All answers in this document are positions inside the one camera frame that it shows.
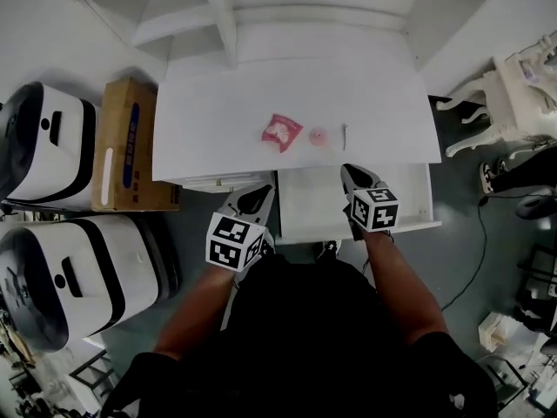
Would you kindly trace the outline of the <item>pink packet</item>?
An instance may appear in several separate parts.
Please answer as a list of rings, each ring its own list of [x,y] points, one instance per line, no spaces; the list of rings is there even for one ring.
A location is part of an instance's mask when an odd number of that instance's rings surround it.
[[[303,126],[296,121],[273,114],[268,126],[263,130],[261,140],[274,143],[280,153],[286,152],[292,142],[302,132]]]

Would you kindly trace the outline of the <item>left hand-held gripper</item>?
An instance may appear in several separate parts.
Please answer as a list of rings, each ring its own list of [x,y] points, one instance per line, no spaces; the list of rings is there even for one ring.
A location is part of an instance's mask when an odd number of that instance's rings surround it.
[[[211,217],[205,237],[205,261],[237,273],[257,263],[267,232],[265,226],[259,225],[267,222],[274,197],[271,184],[250,185],[232,192]],[[252,223],[234,217],[245,217]]]

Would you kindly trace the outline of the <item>brown cardboard box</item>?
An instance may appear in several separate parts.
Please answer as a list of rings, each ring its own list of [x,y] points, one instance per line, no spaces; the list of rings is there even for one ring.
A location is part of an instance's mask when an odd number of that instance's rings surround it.
[[[176,212],[181,187],[152,177],[157,95],[134,78],[105,86],[97,125],[95,212]]]

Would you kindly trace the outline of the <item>white desk with drawers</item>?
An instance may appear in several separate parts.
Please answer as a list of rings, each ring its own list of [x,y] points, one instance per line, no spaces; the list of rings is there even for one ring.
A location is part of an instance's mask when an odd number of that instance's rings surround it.
[[[156,179],[433,164],[426,67],[487,0],[76,0],[148,57]],[[272,115],[303,126],[286,152]],[[348,125],[343,152],[342,124]],[[310,143],[322,127],[328,143]]]

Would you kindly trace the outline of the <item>small white drawer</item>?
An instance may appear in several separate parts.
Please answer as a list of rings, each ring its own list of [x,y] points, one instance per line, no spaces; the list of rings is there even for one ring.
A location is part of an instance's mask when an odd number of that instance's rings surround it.
[[[179,184],[198,192],[234,192],[250,185],[272,181],[272,172],[242,172],[181,179]]]

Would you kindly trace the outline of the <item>large white drawer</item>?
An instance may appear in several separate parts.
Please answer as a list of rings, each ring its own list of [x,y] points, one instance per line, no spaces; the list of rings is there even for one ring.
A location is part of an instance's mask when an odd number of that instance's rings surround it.
[[[395,233],[441,226],[434,218],[428,164],[378,165],[378,174],[400,200]],[[279,245],[297,245],[350,239],[352,233],[343,209],[347,199],[338,167],[278,171]]]

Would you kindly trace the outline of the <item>ornate cream vanity table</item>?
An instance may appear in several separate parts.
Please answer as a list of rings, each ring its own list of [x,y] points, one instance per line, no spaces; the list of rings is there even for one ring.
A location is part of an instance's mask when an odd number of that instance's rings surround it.
[[[483,132],[449,145],[445,155],[451,158],[462,150],[499,140],[557,141],[557,64],[551,64],[552,59],[557,59],[557,31],[506,59],[495,57],[492,70],[463,84],[447,102],[438,102],[438,111],[448,111],[482,93],[485,103],[461,122],[469,124],[480,116],[490,120]]]

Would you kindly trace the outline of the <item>small white black robot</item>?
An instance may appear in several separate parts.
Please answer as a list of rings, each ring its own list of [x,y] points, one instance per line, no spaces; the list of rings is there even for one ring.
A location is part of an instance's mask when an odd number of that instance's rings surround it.
[[[0,202],[89,211],[97,107],[40,82],[0,104]]]

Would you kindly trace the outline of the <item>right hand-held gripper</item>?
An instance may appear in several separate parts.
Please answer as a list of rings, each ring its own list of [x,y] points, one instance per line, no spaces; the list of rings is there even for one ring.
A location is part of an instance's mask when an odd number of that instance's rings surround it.
[[[343,209],[354,240],[363,232],[389,232],[398,224],[399,200],[388,184],[362,166],[343,164],[340,178],[348,206]]]

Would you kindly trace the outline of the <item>person's black clothing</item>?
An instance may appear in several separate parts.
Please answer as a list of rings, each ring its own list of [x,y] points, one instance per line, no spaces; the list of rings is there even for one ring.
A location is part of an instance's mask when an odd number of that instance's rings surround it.
[[[498,418],[488,374],[447,334],[407,345],[353,266],[254,265],[226,328],[182,359],[137,355],[101,418]]]

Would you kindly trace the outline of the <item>person's right forearm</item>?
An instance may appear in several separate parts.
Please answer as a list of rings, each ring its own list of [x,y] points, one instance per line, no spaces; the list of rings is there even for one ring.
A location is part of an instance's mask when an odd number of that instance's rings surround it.
[[[372,276],[381,303],[404,341],[412,345],[431,333],[448,332],[432,293],[386,233],[363,233]]]

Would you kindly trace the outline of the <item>black metal rack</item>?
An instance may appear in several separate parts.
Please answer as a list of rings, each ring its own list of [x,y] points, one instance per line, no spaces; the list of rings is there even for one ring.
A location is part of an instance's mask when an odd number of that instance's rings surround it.
[[[524,275],[517,294],[520,320],[532,331],[557,338],[557,250],[534,244],[519,269]]]
[[[540,364],[515,365],[498,354],[488,354],[477,362],[487,372],[496,393],[498,418],[544,418],[548,408],[537,401],[535,387]]]

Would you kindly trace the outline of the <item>black metal frame table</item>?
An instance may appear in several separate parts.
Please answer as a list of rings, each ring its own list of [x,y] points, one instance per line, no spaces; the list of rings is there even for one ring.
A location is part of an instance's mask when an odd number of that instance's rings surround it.
[[[106,349],[69,373],[69,379],[103,402],[116,386],[116,375]]]

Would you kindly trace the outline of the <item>large white black robot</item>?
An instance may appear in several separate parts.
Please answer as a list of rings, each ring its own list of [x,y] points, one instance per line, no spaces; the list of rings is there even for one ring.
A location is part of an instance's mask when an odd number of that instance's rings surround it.
[[[19,222],[0,236],[0,308],[41,352],[102,333],[179,285],[165,225],[139,214]]]

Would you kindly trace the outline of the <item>person's left forearm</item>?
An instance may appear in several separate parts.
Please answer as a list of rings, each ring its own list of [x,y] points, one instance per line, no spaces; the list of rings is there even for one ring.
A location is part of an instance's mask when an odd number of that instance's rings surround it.
[[[179,361],[221,327],[235,273],[208,266],[163,327],[153,352]]]

